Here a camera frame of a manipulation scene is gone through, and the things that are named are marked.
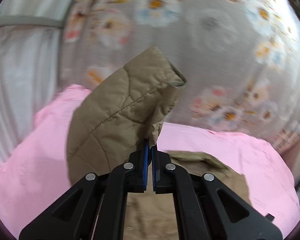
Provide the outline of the khaki quilted puffer jacket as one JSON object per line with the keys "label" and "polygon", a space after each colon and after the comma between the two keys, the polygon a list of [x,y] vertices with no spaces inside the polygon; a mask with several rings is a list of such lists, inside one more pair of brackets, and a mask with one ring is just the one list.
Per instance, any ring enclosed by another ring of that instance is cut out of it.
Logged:
{"label": "khaki quilted puffer jacket", "polygon": [[[177,104],[185,77],[151,47],[93,90],[74,111],[66,146],[68,178],[103,175],[163,134],[163,120]],[[128,195],[124,239],[177,239],[171,194]]]}

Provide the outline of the pink printed bed sheet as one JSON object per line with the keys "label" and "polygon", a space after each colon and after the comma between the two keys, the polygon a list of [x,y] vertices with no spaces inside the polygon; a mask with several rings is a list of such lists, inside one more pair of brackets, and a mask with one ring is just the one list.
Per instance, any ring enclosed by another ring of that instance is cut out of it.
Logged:
{"label": "pink printed bed sheet", "polygon": [[[14,237],[69,189],[65,145],[73,111],[90,90],[71,85],[34,118],[34,131],[0,167],[0,219]],[[300,220],[294,178],[272,146],[243,133],[217,133],[164,123],[158,148],[205,152],[232,168],[237,181],[226,180],[235,192],[247,185],[246,200],[262,215],[272,215],[283,236]],[[170,194],[147,190],[128,196],[125,239],[177,239]]]}

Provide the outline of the grey floral quilt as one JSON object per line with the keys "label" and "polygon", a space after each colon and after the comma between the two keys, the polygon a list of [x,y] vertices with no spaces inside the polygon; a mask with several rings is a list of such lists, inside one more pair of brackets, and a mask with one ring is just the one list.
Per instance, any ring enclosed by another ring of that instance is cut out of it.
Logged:
{"label": "grey floral quilt", "polygon": [[93,89],[151,46],[187,79],[169,122],[300,140],[300,0],[75,0],[61,83]]}

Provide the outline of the white satin curtain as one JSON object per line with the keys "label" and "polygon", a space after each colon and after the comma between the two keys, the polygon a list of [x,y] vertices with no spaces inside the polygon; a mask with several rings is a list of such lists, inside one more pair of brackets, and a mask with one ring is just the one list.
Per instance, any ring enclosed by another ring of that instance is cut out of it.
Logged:
{"label": "white satin curtain", "polygon": [[0,0],[0,166],[55,95],[59,49],[74,0]]}

